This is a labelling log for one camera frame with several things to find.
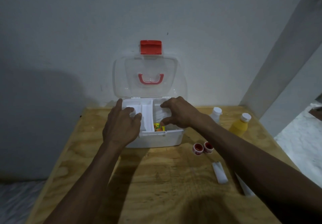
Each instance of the yellow bottle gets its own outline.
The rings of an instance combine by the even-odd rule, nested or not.
[[[247,131],[248,122],[251,120],[251,115],[248,113],[243,113],[240,119],[234,121],[229,129],[230,132],[241,137],[244,132]]]

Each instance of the hand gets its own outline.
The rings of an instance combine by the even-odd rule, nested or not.
[[[131,118],[130,113],[133,111],[134,108],[131,107],[122,110],[122,99],[116,102],[116,106],[109,113],[103,129],[104,143],[113,143],[118,149],[122,150],[138,137],[142,114],[138,113]]]
[[[166,126],[168,124],[177,125],[180,128],[192,127],[193,121],[201,114],[195,107],[189,104],[183,97],[170,98],[160,105],[161,108],[169,108],[171,117],[161,120],[160,124]]]

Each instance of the white bottle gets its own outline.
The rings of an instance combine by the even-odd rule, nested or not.
[[[220,115],[223,113],[221,108],[214,107],[212,110],[212,113],[210,114],[210,117],[217,123],[219,124],[220,121]]]

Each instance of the wooden table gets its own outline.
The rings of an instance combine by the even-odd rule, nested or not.
[[[221,125],[229,128],[243,112],[221,106]],[[210,114],[210,107],[199,111]],[[27,223],[42,223],[91,163],[102,144],[102,129],[110,109],[85,109]],[[256,118],[244,139],[296,168]],[[192,145],[204,139],[188,128],[181,145],[124,149],[114,169],[94,223],[279,223],[257,197],[245,197],[217,153],[196,156]],[[211,163],[220,161],[228,184],[219,185]]]

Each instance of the pink handle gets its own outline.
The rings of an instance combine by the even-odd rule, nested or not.
[[[157,82],[145,82],[145,81],[143,81],[142,76],[143,76],[142,74],[139,74],[139,79],[142,84],[144,84],[144,85],[157,85],[163,81],[164,74],[160,74],[160,79]]]

